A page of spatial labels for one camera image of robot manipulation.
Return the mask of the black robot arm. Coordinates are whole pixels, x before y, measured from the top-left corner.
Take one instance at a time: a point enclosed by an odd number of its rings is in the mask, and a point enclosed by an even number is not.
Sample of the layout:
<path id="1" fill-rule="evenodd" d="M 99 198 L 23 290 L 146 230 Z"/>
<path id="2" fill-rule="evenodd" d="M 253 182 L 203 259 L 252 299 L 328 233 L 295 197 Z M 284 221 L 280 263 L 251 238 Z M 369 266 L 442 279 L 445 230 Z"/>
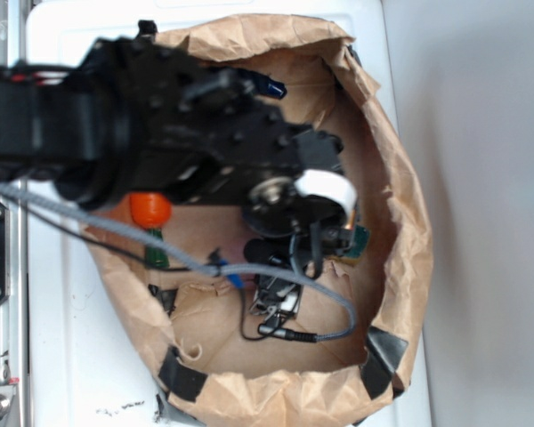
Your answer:
<path id="1" fill-rule="evenodd" d="M 84 209 L 130 192 L 237 205 L 271 237 L 340 227 L 356 192 L 336 137 L 287 122 L 251 73 L 149 39 L 95 41 L 75 68 L 0 67 L 0 181 L 52 181 Z"/>

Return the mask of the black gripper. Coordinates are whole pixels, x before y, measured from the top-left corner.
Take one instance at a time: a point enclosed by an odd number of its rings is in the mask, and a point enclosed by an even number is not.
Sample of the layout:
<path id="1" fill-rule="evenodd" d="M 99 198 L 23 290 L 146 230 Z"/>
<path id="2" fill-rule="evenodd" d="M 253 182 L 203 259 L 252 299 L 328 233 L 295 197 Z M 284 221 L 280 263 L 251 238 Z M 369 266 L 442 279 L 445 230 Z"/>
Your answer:
<path id="1" fill-rule="evenodd" d="M 142 129 L 132 189 L 176 204 L 238 205 L 270 238 L 343 226 L 335 136 L 287 122 L 236 68 L 203 68 L 153 44 L 134 44 L 128 60 Z"/>

